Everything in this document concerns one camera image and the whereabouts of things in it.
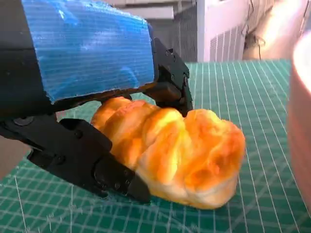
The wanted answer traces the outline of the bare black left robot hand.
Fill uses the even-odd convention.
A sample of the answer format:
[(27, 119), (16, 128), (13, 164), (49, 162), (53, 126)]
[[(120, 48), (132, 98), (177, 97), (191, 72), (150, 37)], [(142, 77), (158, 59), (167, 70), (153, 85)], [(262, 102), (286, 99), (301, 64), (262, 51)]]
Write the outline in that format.
[(143, 93), (185, 115), (189, 76), (146, 20), (102, 1), (0, 3), (0, 134), (30, 146), (37, 167), (100, 197), (112, 190), (148, 203), (151, 194), (112, 157), (106, 136), (56, 113)]

